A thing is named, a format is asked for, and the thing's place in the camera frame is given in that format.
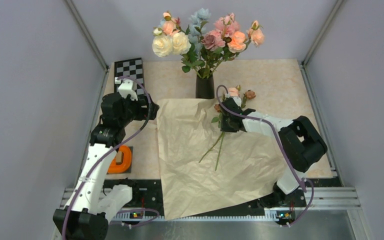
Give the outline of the small pink flower bunch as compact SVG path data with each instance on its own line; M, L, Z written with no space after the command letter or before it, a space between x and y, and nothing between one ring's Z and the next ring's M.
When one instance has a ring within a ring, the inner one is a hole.
M238 107L240 110L246 107L246 102L247 100L252 100L256 97L256 94L253 90L247 90L245 93L241 94L240 93L241 86L238 85L236 87L230 87L227 88L227 93L223 94L221 96L221 102L226 106L227 104L225 103L226 99L228 98L233 98L234 100L239 100L240 106ZM218 165L219 165L219 160L220 160L220 155L222 151L222 146L223 146L223 141L225 138L226 133L236 133L239 131L238 128L231 127L228 124L228 121L234 120L232 117L228 116L227 113L224 112L224 109L220 106L220 104L215 104L214 105L215 111L218 113L218 116L213 117L211 120L211 123L217 123L218 128L220 129L221 133L215 143L205 152L205 154L201 157L199 160L199 163L206 157L206 155L211 152L214 147L219 144L219 149L217 152L217 159L216 159L216 164L214 170L217 171Z

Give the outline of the orange paper bouquet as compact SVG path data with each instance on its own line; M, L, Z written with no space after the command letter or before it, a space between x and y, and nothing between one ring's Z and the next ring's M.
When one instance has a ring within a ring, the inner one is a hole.
M163 172L215 171L219 145L199 162L221 132L217 124L214 99L160 99L156 117L160 177ZM282 165L284 158L272 137L259 133L226 133L217 170L242 170L251 166L261 169Z

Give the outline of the white rose stem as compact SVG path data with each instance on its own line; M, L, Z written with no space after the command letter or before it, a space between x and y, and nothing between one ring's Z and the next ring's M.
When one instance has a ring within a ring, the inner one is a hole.
M153 53L159 57L169 55L184 55L192 48L189 37L182 31L175 30L172 34L167 34L162 28L155 28L153 31L151 48Z

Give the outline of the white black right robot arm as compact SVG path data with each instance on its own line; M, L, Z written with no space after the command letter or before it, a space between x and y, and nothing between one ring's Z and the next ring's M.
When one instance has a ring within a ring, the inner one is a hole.
M279 206L287 206L294 198L293 191L305 186L304 178L309 168L328 151L328 147L306 116L282 119L262 114L254 109L242 109L242 99L224 95L221 101L221 131L238 131L272 137L284 157L288 169L276 181L273 200Z

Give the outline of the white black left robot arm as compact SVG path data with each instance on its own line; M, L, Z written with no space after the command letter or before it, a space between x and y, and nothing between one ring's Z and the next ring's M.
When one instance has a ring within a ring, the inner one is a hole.
M115 185L100 199L104 181L120 147L136 137L154 120L159 106L144 85L129 77L118 77L118 91L104 95L102 114L92 130L87 157L74 190L53 222L63 240L103 240L109 224L124 205L134 207L140 193L126 184Z

